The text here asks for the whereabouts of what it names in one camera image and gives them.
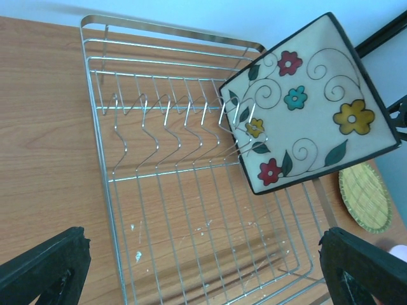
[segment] floral plate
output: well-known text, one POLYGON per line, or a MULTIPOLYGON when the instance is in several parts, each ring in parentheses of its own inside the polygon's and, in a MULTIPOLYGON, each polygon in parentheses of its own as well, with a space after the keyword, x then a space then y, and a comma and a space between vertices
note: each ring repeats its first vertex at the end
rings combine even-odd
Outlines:
POLYGON ((267 51, 219 90, 254 194, 341 170, 400 145, 332 13, 267 51))

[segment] green leaf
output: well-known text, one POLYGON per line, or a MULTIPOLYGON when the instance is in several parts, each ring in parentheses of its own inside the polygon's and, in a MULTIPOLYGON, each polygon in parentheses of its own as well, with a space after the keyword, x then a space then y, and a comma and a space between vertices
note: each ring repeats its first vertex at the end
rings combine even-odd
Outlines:
POLYGON ((346 142, 344 141, 342 144, 339 144, 335 148, 333 148, 325 158, 325 166, 331 166, 337 164, 337 162, 341 161, 346 154, 346 142))
POLYGON ((283 176, 287 177, 287 175, 290 173, 290 171, 293 169, 293 161, 286 151, 286 154, 284 155, 284 159, 282 160, 282 166, 281 166, 281 172, 283 176))
POLYGON ((238 99, 236 93, 229 90, 229 96, 230 96, 230 101, 232 102, 232 104, 237 106, 239 99, 238 99))
POLYGON ((247 118, 249 117, 249 114, 250 114, 249 108, 246 107, 246 109, 243 110, 243 112, 241 113, 241 115, 239 117, 239 123, 247 120, 247 118))
POLYGON ((256 142, 253 144, 252 146, 253 151, 258 153, 258 154, 265 154, 265 153, 269 153, 270 150, 268 149, 268 147, 266 146, 266 144, 262 143, 262 142, 256 142))
POLYGON ((253 65, 249 70, 249 80, 254 81, 259 75, 260 65, 253 65))

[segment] metal wire rack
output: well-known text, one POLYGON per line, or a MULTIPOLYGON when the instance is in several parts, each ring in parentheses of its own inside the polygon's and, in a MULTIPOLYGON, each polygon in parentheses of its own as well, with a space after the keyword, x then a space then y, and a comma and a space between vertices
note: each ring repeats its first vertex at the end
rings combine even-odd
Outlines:
POLYGON ((225 119, 230 101, 218 95, 264 48, 95 15, 81 39, 124 303, 304 304, 325 294, 317 189, 254 196, 225 119))

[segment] round woven mat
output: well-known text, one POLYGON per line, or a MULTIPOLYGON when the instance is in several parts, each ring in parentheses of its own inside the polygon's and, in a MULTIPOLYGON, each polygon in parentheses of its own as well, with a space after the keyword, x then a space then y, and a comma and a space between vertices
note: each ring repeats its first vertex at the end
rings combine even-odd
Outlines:
POLYGON ((392 222, 392 205, 382 178, 367 163, 339 172, 343 202, 351 216, 371 233, 386 231, 392 222))

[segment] teal flower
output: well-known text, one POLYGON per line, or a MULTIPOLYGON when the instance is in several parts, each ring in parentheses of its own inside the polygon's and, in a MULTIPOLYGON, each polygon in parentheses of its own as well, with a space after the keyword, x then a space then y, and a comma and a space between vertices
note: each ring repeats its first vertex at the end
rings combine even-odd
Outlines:
POLYGON ((302 109, 308 95, 304 93, 304 86, 299 86, 296 90, 290 89, 288 95, 284 97, 284 103, 287 104, 289 110, 302 109))

